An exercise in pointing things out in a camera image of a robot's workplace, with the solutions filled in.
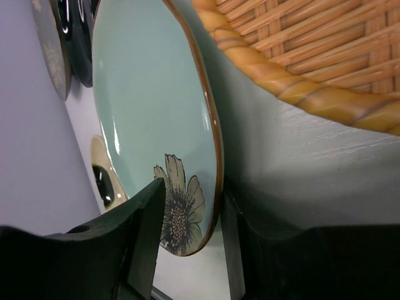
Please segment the woven bamboo plate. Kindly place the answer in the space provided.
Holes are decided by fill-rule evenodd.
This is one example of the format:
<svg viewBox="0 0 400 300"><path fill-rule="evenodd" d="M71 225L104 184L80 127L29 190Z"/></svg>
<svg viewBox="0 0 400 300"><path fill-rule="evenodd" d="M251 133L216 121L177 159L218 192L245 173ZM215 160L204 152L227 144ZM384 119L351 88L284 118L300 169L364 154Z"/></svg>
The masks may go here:
<svg viewBox="0 0 400 300"><path fill-rule="evenodd" d="M194 1L217 47L278 99L399 134L399 1Z"/></svg>

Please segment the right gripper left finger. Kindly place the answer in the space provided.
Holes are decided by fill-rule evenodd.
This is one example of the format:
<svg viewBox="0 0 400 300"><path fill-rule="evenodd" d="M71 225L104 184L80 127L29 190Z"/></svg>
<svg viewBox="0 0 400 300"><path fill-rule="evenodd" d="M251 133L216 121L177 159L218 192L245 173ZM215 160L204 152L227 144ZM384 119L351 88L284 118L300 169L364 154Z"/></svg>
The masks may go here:
<svg viewBox="0 0 400 300"><path fill-rule="evenodd" d="M2 299L150 299L166 188L133 198L66 233L1 227Z"/></svg>

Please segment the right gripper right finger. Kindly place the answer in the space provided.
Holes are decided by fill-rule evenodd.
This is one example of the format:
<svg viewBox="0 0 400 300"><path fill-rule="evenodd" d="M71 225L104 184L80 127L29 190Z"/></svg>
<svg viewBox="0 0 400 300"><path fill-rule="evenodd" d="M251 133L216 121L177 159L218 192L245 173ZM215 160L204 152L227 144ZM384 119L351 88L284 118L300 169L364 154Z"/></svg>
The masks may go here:
<svg viewBox="0 0 400 300"><path fill-rule="evenodd" d="M221 228L231 299L398 299L399 226L301 229L226 179Z"/></svg>

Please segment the grey deer pattern plate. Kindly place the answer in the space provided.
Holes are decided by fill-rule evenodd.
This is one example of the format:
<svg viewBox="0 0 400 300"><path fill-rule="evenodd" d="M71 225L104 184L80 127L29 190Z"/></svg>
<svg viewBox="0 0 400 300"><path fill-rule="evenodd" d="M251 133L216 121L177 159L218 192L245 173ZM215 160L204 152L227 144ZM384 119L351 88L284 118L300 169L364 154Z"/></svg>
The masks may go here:
<svg viewBox="0 0 400 300"><path fill-rule="evenodd" d="M49 77L62 101L69 96L71 65L61 35L56 1L30 0L32 15Z"/></svg>

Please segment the cream plate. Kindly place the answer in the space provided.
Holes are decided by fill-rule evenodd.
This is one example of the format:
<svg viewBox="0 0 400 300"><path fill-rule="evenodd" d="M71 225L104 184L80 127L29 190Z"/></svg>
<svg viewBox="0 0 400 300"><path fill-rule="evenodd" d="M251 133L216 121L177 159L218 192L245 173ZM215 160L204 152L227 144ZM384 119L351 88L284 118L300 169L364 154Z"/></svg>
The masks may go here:
<svg viewBox="0 0 400 300"><path fill-rule="evenodd" d="M102 136L95 135L90 143L91 166L101 204L106 211L128 200L109 159Z"/></svg>

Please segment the black glossy plate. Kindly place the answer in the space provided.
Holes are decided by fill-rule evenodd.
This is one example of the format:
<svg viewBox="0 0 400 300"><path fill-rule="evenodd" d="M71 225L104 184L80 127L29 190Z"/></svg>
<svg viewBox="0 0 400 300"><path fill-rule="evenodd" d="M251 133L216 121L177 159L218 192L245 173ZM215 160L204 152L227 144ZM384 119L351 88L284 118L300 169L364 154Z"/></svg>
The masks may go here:
<svg viewBox="0 0 400 300"><path fill-rule="evenodd" d="M98 0L50 2L58 31L76 77L87 88L93 86L92 41Z"/></svg>

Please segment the teal flower plate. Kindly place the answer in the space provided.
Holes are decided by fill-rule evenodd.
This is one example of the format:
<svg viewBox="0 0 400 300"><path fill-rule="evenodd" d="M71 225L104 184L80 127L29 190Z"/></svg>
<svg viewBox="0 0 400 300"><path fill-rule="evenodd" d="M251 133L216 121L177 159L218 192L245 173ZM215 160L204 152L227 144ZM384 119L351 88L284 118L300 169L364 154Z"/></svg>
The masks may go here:
<svg viewBox="0 0 400 300"><path fill-rule="evenodd" d="M200 251L218 219L223 139L191 27L171 1L100 1L92 87L107 154L128 197L166 186L161 246Z"/></svg>

